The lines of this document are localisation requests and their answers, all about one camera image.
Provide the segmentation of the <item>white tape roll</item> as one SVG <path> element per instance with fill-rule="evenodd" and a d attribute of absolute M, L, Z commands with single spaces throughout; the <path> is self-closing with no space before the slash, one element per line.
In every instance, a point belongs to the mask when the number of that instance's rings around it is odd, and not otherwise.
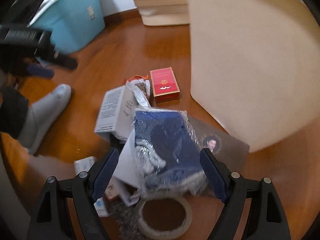
<path fill-rule="evenodd" d="M 149 239 L 177 239 L 188 231 L 193 218 L 184 197 L 142 199 L 135 211 L 137 228 Z"/>

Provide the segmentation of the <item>white printed carton box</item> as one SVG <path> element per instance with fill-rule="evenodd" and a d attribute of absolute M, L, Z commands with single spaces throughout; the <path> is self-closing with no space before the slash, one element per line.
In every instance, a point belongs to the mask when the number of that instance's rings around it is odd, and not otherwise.
<path fill-rule="evenodd" d="M 127 86 L 109 90 L 100 106 L 95 134 L 108 141 L 111 135 L 126 141 L 132 130 L 133 110 L 137 106 L 138 102 Z"/>

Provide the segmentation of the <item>small white grey box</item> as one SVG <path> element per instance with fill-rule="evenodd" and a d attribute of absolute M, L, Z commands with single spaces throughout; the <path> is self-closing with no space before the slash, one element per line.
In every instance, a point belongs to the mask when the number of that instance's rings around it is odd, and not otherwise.
<path fill-rule="evenodd" d="M 92 165 L 97 161 L 97 158 L 90 156 L 74 162 L 75 174 L 78 175 L 82 171 L 88 172 Z"/>

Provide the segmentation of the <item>grey portrait booklet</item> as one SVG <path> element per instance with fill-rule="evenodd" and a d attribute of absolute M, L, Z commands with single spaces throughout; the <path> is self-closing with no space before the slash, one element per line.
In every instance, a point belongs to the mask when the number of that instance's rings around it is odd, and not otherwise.
<path fill-rule="evenodd" d="M 188 119 L 195 131 L 200 149 L 208 148 L 230 171 L 243 170 L 250 148 L 248 144 L 191 115 Z"/>

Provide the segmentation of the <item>red patterned card box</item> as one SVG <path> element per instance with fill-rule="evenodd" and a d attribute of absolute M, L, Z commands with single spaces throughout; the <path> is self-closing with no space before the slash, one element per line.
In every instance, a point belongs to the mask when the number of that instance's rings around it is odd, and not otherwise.
<path fill-rule="evenodd" d="M 106 199 L 111 202 L 119 197 L 119 189 L 116 178 L 112 177 L 104 193 Z"/>

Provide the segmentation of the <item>clear empty snack wrapper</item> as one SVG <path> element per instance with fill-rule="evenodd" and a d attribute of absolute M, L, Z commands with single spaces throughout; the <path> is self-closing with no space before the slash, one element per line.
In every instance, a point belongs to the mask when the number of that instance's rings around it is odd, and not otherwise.
<path fill-rule="evenodd" d="M 149 76 L 135 75 L 125 81 L 126 87 L 134 94 L 138 104 L 150 108 L 151 83 Z"/>

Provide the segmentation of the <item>white box with black insert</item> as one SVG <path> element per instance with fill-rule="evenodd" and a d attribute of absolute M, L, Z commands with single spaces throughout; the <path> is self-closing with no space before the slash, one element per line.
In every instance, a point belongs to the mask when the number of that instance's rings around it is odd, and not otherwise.
<path fill-rule="evenodd" d="M 135 135 L 131 132 L 119 155 L 118 164 L 113 173 L 119 196 L 128 207 L 137 204 L 141 195 L 140 177 L 133 159 L 134 139 Z"/>

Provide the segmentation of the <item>grey slipper left foot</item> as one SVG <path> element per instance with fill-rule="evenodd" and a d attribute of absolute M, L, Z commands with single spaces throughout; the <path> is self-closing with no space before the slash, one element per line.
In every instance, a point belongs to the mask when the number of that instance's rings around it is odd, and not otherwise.
<path fill-rule="evenodd" d="M 48 129 L 67 107 L 71 95 L 71 86 L 60 84 L 28 108 L 27 117 L 17 141 L 29 155 L 37 152 Z"/>

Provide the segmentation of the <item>teal storage box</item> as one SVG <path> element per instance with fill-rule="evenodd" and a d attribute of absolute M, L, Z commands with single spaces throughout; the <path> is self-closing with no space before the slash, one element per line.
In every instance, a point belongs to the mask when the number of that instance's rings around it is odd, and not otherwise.
<path fill-rule="evenodd" d="M 55 49 L 72 54 L 94 40 L 105 22 L 100 0 L 49 0 L 29 26 L 51 31 Z"/>

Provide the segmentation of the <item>blue cloth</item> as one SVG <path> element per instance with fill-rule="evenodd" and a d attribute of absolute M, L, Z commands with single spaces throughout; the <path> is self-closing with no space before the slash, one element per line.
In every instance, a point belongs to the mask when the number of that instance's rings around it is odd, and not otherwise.
<path fill-rule="evenodd" d="M 185 111 L 137 108 L 133 159 L 144 198 L 201 193 L 207 186 L 200 146 Z"/>

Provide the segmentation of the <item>red cigarette pack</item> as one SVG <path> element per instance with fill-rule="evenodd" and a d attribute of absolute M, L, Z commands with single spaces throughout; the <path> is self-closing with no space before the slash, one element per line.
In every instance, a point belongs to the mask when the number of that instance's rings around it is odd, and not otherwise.
<path fill-rule="evenodd" d="M 151 70 L 150 76 L 156 103 L 180 98 L 180 88 L 171 67 Z"/>

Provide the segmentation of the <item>cream plastic trash bin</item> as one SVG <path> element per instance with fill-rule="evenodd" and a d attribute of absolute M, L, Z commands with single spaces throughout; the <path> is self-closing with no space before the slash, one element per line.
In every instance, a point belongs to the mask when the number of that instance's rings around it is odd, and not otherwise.
<path fill-rule="evenodd" d="M 319 0 L 189 0 L 191 96 L 255 152 L 319 116 Z"/>

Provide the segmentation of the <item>small white blue medicine box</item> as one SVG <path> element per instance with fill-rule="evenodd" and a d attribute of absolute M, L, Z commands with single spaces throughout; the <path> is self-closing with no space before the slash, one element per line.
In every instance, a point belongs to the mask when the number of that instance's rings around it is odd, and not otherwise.
<path fill-rule="evenodd" d="M 107 210 L 105 197 L 101 197 L 101 198 L 97 199 L 97 201 L 94 204 L 94 207 L 95 207 L 97 214 L 100 218 L 108 217 L 110 215 Z"/>

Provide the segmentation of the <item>cream lidded foot basin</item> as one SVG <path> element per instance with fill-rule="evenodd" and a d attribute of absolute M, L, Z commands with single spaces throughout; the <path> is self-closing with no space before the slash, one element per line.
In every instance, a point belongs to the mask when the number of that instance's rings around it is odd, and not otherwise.
<path fill-rule="evenodd" d="M 149 27 L 188 25 L 188 0 L 133 0 L 143 24 Z"/>

